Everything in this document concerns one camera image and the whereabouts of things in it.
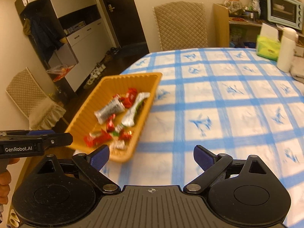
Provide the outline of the person's hand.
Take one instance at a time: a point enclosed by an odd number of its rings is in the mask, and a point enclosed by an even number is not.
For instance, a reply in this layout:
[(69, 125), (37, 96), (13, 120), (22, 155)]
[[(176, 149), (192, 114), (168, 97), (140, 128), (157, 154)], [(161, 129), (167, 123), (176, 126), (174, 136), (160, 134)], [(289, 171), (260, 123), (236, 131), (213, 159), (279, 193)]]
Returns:
[[(8, 162), (9, 165), (15, 165), (20, 161), (20, 158), (11, 158)], [(1, 204), (6, 205), (8, 203), (8, 194), (10, 193), (10, 183), (12, 179), (18, 178), (20, 174), (19, 165), (10, 167), (13, 170), (13, 176), (8, 169), (1, 173)]]

